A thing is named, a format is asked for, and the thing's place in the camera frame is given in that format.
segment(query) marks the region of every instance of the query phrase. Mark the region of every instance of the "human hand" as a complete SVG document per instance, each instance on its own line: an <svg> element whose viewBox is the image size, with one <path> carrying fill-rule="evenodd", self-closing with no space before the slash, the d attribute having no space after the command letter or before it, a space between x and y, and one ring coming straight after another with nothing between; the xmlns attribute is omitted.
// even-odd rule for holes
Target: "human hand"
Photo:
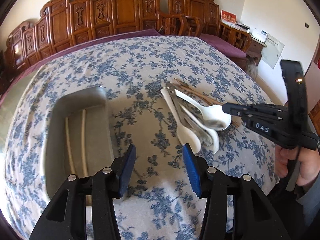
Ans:
<svg viewBox="0 0 320 240"><path fill-rule="evenodd" d="M288 175L288 160L295 160L298 153L298 147L293 150L287 150L276 145L275 155L276 175L284 178ZM312 151L306 148L301 148L298 160L301 162L300 174L296 184L300 187L311 187L316 180L320 171L320 155L318 150Z"/></svg>

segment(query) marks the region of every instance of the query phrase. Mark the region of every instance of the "tablecloth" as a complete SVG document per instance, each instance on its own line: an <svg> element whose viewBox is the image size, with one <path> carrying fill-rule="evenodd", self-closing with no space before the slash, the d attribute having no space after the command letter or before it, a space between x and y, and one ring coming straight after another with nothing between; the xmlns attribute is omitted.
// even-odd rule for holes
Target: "tablecloth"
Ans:
<svg viewBox="0 0 320 240"><path fill-rule="evenodd" d="M271 103L260 87L232 61L194 37L140 37L107 42L52 60L39 69L16 110L6 142L4 178L14 229L28 238L49 202L44 157L54 103L91 87L107 88L114 134L121 156L137 147L128 192L115 202L122 239L196 239L206 199L191 190L176 136L176 122L161 96L167 81L179 78L221 102ZM274 144L240 127L219 132L219 151L198 153L232 176L252 175L267 194L275 185ZM228 198L228 228L232 227ZM90 208L87 234L93 237Z"/></svg>

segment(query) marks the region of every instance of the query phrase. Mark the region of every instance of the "wooden sofa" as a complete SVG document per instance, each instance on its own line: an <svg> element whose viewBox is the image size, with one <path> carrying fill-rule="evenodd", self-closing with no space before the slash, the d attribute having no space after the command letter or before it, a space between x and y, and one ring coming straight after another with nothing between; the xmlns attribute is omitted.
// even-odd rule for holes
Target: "wooden sofa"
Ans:
<svg viewBox="0 0 320 240"><path fill-rule="evenodd" d="M220 21L219 5L214 0L168 0L169 13L198 17L203 21L200 38L231 60L246 58L252 38L249 33L235 29Z"/></svg>
<svg viewBox="0 0 320 240"><path fill-rule="evenodd" d="M59 51L110 35L152 28L162 29L164 35L200 35L201 20L190 28L186 17L164 14L159 4L159 0L50 0L36 23L24 21L10 33L3 77L12 80Z"/></svg>

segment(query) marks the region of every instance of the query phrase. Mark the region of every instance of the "gray plastic container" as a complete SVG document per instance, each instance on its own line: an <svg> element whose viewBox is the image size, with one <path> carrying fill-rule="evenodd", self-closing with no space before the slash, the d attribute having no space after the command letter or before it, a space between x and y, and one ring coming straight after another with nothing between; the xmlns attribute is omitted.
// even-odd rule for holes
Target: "gray plastic container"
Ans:
<svg viewBox="0 0 320 240"><path fill-rule="evenodd" d="M92 176L110 166L114 160L115 136L111 139L110 129L113 128L109 125L111 110L108 107L106 89L91 87L60 98L53 107L45 152L44 173L50 199L71 174L65 131L66 117L69 119L70 145L76 174L80 178L84 177L81 159L81 120L84 109L88 175Z"/></svg>

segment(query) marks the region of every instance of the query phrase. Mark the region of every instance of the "floor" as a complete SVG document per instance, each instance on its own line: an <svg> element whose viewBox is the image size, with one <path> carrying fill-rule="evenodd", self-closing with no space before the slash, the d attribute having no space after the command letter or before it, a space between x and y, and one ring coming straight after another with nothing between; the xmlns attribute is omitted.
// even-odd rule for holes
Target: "floor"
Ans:
<svg viewBox="0 0 320 240"><path fill-rule="evenodd" d="M4 150L5 140L9 126L19 103L19 100L28 86L32 77L36 74L36 71L30 73L25 78L19 80L8 92L4 102L0 107L0 153Z"/></svg>

